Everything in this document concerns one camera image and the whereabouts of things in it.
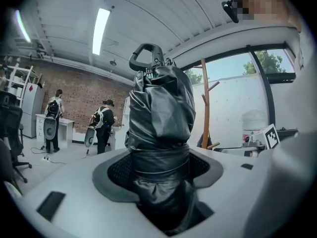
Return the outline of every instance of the office chair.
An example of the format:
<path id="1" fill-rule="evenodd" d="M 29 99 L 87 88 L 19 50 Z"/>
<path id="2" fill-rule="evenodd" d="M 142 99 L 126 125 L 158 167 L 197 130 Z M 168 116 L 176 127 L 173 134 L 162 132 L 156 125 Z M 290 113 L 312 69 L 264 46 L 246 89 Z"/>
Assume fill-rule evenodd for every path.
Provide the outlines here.
<path id="1" fill-rule="evenodd" d="M 18 156 L 24 154 L 22 153 L 23 150 L 23 137 L 22 137 L 22 130 L 23 126 L 21 126 L 20 121 L 22 118 L 22 109 L 18 107 L 12 107 L 10 110 L 10 113 L 8 114 L 7 118 L 7 132 L 10 135 L 9 137 L 9 143 L 10 143 L 10 148 L 11 148 L 11 156 L 12 156 L 12 165 L 14 170 L 19 174 L 19 176 L 22 177 L 23 181 L 25 183 L 28 182 L 28 180 L 21 174 L 20 170 L 17 168 L 19 166 L 24 166 L 28 165 L 29 168 L 32 168 L 32 165 L 29 162 L 19 162 L 18 161 Z M 19 139 L 19 133 L 18 131 L 20 130 L 21 132 L 21 141 Z"/>
<path id="2" fill-rule="evenodd" d="M 5 145 L 4 141 L 0 139 L 0 179 L 2 181 L 6 181 L 10 184 L 12 184 L 20 194 L 20 188 L 16 183 L 16 180 L 14 178 L 14 171 L 13 171 L 13 165 L 12 165 L 12 159 L 9 148 Z"/>
<path id="3" fill-rule="evenodd" d="M 0 138 L 3 139 L 7 147 L 10 149 L 12 166 L 14 170 L 22 177 L 25 183 L 28 180 L 21 174 L 17 167 L 28 165 L 29 168 L 32 168 L 32 165 L 29 162 L 19 162 L 18 156 L 24 154 L 23 150 L 23 138 L 22 138 L 22 130 L 23 126 L 21 126 L 21 118 L 22 118 L 22 109 L 14 106 L 16 96 L 2 93 L 0 92 L 0 100 L 3 99 L 3 96 L 9 97 L 9 101 L 5 104 L 1 104 L 0 117 L 1 117 L 1 128 L 0 128 Z M 21 141 L 19 139 L 18 131 L 21 132 Z"/>

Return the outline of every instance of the white backpack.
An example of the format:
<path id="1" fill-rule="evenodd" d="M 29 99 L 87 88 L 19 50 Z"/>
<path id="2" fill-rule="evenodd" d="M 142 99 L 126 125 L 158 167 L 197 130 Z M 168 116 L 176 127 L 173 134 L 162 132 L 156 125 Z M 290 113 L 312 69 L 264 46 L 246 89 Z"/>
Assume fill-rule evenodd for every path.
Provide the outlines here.
<path id="1" fill-rule="evenodd" d="M 92 114 L 92 116 L 89 120 L 89 127 L 93 128 L 93 129 L 98 129 L 104 124 L 103 112 L 106 110 L 109 110 L 109 108 L 104 108 L 102 111 L 100 109 L 101 109 L 101 107 L 98 108 L 94 114 Z"/>

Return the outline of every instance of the backpack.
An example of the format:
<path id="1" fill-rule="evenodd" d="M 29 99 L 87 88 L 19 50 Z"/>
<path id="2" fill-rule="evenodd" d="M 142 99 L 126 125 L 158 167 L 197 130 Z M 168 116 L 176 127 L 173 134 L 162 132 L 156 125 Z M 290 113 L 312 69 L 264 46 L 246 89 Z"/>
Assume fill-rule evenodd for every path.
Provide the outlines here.
<path id="1" fill-rule="evenodd" d="M 92 114 L 90 121 L 89 121 L 89 127 L 92 127 L 93 129 L 98 129 L 104 124 L 104 114 L 103 112 L 108 110 L 109 108 L 104 108 L 102 111 L 101 108 L 98 108 L 97 111 Z"/>
<path id="2" fill-rule="evenodd" d="M 51 117 L 56 119 L 59 116 L 60 104 L 56 100 L 53 100 L 47 105 L 47 115 L 46 117 Z"/>

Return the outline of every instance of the black handle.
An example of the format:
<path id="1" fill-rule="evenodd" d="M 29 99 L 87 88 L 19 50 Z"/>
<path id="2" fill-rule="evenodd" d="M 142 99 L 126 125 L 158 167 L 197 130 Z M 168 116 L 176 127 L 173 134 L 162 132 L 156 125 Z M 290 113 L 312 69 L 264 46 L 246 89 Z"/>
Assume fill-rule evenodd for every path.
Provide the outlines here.
<path id="1" fill-rule="evenodd" d="M 150 63 L 138 62 L 136 61 L 142 50 L 147 50 L 152 53 L 152 58 Z M 162 49 L 155 44 L 152 43 L 143 43 L 141 44 L 135 52 L 133 52 L 132 56 L 129 59 L 130 68 L 135 71 L 146 71 L 147 68 L 152 68 L 156 66 L 164 65 L 164 57 L 162 53 Z"/>
<path id="2" fill-rule="evenodd" d="M 222 5 L 222 8 L 224 9 L 224 11 L 227 12 L 227 14 L 231 18 L 231 20 L 234 23 L 239 23 L 237 13 L 234 11 L 234 9 L 230 5 L 230 3 L 229 2 L 222 2 L 221 5 Z"/>

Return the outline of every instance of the black pants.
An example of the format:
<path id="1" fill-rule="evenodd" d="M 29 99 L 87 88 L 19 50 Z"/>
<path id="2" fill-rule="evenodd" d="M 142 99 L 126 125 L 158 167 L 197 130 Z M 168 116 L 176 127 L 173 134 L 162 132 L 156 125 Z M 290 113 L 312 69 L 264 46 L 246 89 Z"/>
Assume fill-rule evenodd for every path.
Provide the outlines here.
<path id="1" fill-rule="evenodd" d="M 101 128 L 96 129 L 96 131 L 98 139 L 97 154 L 104 153 L 110 136 L 111 127 L 103 125 Z"/>
<path id="2" fill-rule="evenodd" d="M 58 127 L 59 127 L 59 118 L 56 119 L 56 131 L 55 131 L 55 136 L 52 140 L 46 139 L 46 149 L 50 150 L 51 149 L 51 141 L 53 142 L 53 148 L 58 149 Z"/>

